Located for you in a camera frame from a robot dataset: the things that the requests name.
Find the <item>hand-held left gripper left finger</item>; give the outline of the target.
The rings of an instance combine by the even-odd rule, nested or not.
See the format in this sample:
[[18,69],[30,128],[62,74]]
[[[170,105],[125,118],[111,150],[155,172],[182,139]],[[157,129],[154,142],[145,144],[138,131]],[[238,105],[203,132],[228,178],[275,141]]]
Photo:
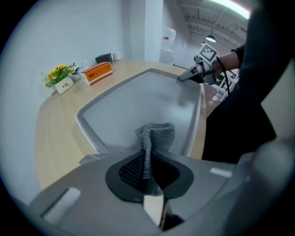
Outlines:
[[122,153],[77,167],[44,189],[29,205],[48,235],[154,236],[161,229],[137,191],[143,151]]

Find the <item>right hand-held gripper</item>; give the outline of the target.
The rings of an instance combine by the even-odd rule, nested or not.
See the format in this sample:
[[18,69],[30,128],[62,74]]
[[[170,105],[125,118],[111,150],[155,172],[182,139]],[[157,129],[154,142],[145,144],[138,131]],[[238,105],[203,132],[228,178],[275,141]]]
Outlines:
[[209,44],[204,43],[199,50],[199,53],[194,56],[195,64],[181,75],[178,76],[179,81],[188,79],[196,83],[207,83],[213,85],[217,79],[212,71],[212,63],[217,57],[217,51]]

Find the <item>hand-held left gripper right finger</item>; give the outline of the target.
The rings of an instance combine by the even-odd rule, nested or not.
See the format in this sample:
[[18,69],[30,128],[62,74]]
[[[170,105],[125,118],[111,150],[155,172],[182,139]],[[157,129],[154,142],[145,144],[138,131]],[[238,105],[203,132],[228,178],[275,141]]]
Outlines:
[[168,230],[189,220],[231,177],[235,164],[151,152],[153,176],[163,191],[160,228]]

